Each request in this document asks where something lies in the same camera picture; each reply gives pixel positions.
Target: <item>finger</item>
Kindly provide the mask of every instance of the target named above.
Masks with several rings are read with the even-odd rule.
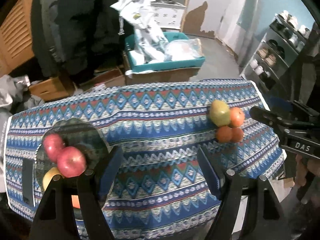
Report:
[[[295,178],[295,183],[298,186],[303,187],[306,183],[306,174],[308,173],[308,170],[305,165],[300,161],[297,163],[296,166],[296,178]]]
[[[320,161],[314,159],[308,160],[307,168],[313,174],[320,177]]]
[[[302,160],[302,155],[297,154],[297,155],[296,155],[296,162],[298,163],[298,162],[301,161],[301,160]]]

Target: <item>blue wall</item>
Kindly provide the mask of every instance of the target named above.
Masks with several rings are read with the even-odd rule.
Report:
[[[238,20],[238,25],[248,30],[252,20],[253,0],[246,0],[244,8]],[[291,15],[297,17],[298,26],[304,24],[312,29],[314,19],[301,0],[260,0],[260,19],[255,36],[261,40],[269,24],[276,13],[287,10]]]

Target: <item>teal bin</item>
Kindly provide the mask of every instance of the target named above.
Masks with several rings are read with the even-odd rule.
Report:
[[[164,36],[168,39],[168,41],[174,40],[188,40],[189,38],[184,33],[176,33],[176,32],[164,32]],[[186,67],[201,67],[205,61],[205,57],[197,58],[197,59],[189,59],[189,60],[179,60],[179,61],[166,61],[152,64],[143,64],[143,65],[135,65],[135,60],[128,53],[129,50],[134,49],[134,34],[125,38],[125,46],[126,53],[128,57],[128,61],[133,72],[142,72],[145,70],[169,70],[169,69],[177,69],[177,68],[186,68]]]

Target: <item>clear plastic bag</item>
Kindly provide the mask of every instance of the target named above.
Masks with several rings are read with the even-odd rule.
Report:
[[[165,61],[196,59],[203,56],[200,39],[174,40],[164,49]]]

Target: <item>patterned tablecloth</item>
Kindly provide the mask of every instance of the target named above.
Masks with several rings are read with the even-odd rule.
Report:
[[[216,127],[207,117],[214,99],[245,112],[242,143],[216,142]],[[36,208],[22,198],[22,160],[34,158],[42,136],[57,121],[76,117],[124,151],[111,198],[103,207],[117,239],[151,239],[201,225],[215,217],[220,202],[210,194],[198,166],[199,146],[242,176],[270,177],[284,161],[273,130],[250,118],[252,106],[267,107],[254,84],[222,79],[105,89],[16,114],[9,119],[5,148],[10,207],[33,219]],[[42,193],[36,179],[34,191],[37,206]],[[77,223],[86,239],[83,222]]]

